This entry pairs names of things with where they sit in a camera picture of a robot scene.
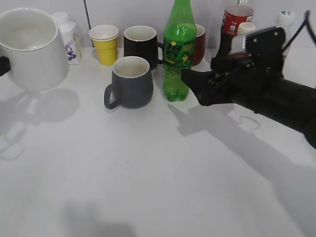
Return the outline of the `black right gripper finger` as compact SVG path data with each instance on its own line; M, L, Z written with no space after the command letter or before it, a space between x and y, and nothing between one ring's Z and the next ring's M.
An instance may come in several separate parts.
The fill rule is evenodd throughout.
M240 68L246 61L246 57L214 57L211 59L210 68L213 72L231 72Z
M200 105L211 106L216 104L215 93L213 92L215 86L212 84L215 80L214 72L183 69L181 80L193 92Z

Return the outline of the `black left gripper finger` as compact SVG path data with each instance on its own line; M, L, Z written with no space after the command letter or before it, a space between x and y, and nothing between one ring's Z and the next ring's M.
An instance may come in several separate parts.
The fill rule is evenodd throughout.
M10 61L7 57L0 57L0 76L5 75L10 71Z

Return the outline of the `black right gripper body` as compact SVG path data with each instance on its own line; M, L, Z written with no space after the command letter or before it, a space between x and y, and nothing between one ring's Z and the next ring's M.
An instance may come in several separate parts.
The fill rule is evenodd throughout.
M247 61L231 72L214 72L216 104L229 103L237 97L253 104L285 104L281 88L285 31L268 27L249 33L244 38Z

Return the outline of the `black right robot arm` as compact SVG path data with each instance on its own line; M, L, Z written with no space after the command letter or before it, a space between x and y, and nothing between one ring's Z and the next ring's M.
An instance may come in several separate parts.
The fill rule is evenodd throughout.
M284 79L285 31L269 27L247 34L250 56L212 58L209 72L183 69L181 80L202 106L239 104L302 133L316 145L316 90Z

